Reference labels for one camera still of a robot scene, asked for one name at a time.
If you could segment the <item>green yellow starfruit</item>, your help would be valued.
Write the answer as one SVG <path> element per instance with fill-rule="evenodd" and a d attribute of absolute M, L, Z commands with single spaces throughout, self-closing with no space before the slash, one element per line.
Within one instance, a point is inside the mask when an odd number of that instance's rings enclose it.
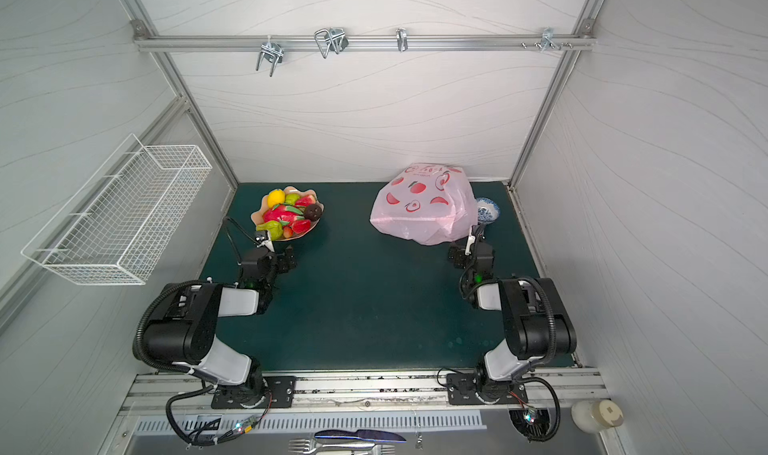
<path fill-rule="evenodd" d="M 266 232 L 271 241 L 281 240 L 284 235 L 284 227 L 280 221 L 272 220 L 256 226 L 259 232 Z"/>

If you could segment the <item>red mango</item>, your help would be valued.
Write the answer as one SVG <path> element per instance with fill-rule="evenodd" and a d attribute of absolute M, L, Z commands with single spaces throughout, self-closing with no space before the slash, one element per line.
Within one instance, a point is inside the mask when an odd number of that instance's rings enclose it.
<path fill-rule="evenodd" d="M 295 236 L 301 236 L 312 228 L 313 222 L 308 219 L 294 220 L 291 224 L 291 230 Z"/>

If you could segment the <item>pink printed plastic bag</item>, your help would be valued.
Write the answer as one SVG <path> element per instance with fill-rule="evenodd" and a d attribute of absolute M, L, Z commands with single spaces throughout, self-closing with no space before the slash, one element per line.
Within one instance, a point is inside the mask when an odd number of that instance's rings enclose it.
<path fill-rule="evenodd" d="M 434 246 L 469 234 L 477 202 L 463 168 L 412 164 L 379 191 L 370 223 L 382 234 Z"/>

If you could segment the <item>dark purple plum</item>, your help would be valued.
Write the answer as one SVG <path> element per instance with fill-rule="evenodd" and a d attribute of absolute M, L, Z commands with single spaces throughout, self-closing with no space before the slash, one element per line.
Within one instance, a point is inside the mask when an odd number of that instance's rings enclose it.
<path fill-rule="evenodd" d="M 318 221 L 322 217 L 323 212 L 324 212 L 323 207 L 320 204 L 315 203 L 315 204 L 311 204 L 311 205 L 307 206 L 304 209 L 303 216 L 307 220 L 310 220 L 311 222 L 315 222 L 315 221 Z"/>

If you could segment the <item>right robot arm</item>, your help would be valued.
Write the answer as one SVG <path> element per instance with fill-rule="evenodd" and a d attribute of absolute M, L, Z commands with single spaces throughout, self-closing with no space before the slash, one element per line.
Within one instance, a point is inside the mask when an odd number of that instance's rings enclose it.
<path fill-rule="evenodd" d="M 495 251 L 481 240 L 465 247 L 451 244 L 448 260 L 462 271 L 462 299 L 502 317 L 502 341 L 482 356 L 471 378 L 481 402 L 498 402 L 521 388 L 524 376 L 535 368 L 575 352 L 576 331 L 552 279 L 496 277 Z"/>

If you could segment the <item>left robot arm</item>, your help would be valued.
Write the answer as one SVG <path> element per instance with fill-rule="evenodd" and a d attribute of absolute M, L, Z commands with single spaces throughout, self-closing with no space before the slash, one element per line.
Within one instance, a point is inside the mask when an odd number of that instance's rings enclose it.
<path fill-rule="evenodd" d="M 169 283 L 141 316 L 134 356 L 155 369 L 186 373 L 228 390 L 245 402 L 266 391 L 259 362 L 217 337 L 222 318 L 266 312 L 276 278 L 297 266 L 292 247 L 257 247 L 239 262 L 235 284 L 190 280 Z"/>

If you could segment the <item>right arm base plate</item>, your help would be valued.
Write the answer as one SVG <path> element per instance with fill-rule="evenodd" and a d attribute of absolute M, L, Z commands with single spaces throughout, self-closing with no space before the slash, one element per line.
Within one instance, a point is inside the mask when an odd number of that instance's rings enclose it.
<path fill-rule="evenodd" d="M 479 380 L 474 374 L 449 372 L 443 385 L 450 406 L 528 405 L 524 386 L 510 381 Z"/>

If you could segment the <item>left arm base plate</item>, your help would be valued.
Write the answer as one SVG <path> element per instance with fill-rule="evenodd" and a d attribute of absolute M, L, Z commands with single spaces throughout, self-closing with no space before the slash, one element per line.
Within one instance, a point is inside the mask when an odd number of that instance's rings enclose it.
<path fill-rule="evenodd" d="M 214 391 L 212 409 L 290 408 L 293 404 L 297 378 L 295 376 L 266 376 L 261 385 L 220 386 Z"/>

